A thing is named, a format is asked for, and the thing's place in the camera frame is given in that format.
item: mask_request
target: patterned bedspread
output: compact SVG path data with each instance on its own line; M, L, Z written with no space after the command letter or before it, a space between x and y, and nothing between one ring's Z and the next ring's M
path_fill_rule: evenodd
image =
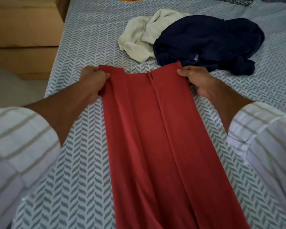
M286 112L286 4L260 0L249 7L214 0L71 0L46 96L76 82L86 65L118 66L127 73L158 68L155 61L139 64L132 60L119 50L117 40L129 19L153 15L161 8L223 19L244 17L259 24L266 40L252 57L255 73L236 77L217 70L212 75L244 96ZM227 145L217 112L204 98L194 95L194 101L251 228L286 228L286 216L278 203L256 173L243 165ZM115 227L99 98L74 123L53 170L20 204L13 228Z

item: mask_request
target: wooden cabinet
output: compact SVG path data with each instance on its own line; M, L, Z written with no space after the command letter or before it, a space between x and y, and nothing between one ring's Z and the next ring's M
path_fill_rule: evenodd
M0 0L0 65L23 79L49 78L69 0Z

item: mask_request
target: striped sleeve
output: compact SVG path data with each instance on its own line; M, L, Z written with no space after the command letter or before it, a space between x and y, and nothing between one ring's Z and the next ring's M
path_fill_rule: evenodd
M59 154L57 134L42 116L27 108L0 109L0 229Z
M228 143L286 212L286 114L267 104L248 104L233 118Z

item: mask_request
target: red skirt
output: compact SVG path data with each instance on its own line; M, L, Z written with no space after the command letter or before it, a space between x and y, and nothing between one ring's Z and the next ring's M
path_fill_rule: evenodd
M179 68L99 66L116 227L249 229Z

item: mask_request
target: cream towel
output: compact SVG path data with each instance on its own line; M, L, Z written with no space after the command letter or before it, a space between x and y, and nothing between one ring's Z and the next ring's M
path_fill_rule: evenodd
M170 24L188 16L174 10L160 9L153 16L139 16L130 19L119 37L121 51L138 62L155 58L153 44Z

